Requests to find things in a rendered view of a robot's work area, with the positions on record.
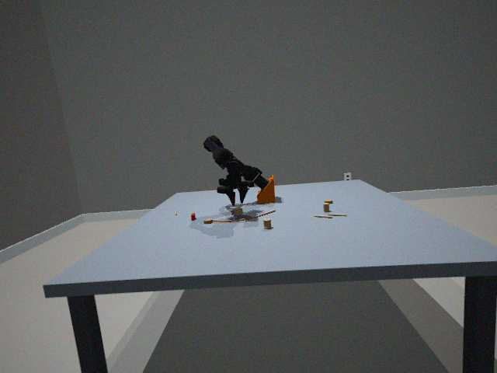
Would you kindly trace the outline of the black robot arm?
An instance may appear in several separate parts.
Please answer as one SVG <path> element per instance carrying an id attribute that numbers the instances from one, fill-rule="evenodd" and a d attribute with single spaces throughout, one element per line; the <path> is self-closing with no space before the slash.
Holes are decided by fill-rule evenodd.
<path id="1" fill-rule="evenodd" d="M 215 162 L 222 169 L 226 167 L 229 174 L 236 175 L 241 172 L 245 180 L 253 181 L 255 179 L 253 183 L 261 188 L 261 191 L 269 183 L 269 180 L 267 181 L 261 176 L 261 170 L 256 167 L 245 165 L 237 158 L 235 158 L 233 156 L 233 153 L 224 148 L 223 144 L 220 142 L 220 139 L 216 136 L 213 135 L 211 137 L 208 137 L 203 144 L 206 150 L 213 153 Z M 225 180 L 224 178 L 219 179 L 220 186 L 229 186 L 229 183 L 229 177 L 227 177 L 227 179 Z"/>

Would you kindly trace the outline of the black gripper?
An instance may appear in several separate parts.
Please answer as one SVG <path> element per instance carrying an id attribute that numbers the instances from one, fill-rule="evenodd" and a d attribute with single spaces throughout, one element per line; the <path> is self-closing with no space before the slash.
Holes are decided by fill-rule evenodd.
<path id="1" fill-rule="evenodd" d="M 229 186 L 219 186 L 217 188 L 217 192 L 218 193 L 225 193 L 228 195 L 232 205 L 234 206 L 235 205 L 235 192 L 233 192 L 234 189 L 238 189 L 239 191 L 239 195 L 240 195 L 240 201 L 241 201 L 241 204 L 243 203 L 244 199 L 245 199 L 245 195 L 247 194 L 249 187 L 253 187 L 254 186 L 254 183 L 252 181 L 249 181 L 249 180 L 246 180 L 246 181 L 242 181 L 242 178 L 241 176 L 243 176 L 241 174 L 241 172 L 239 172 L 238 174 L 236 175 L 227 175 L 229 177 Z"/>

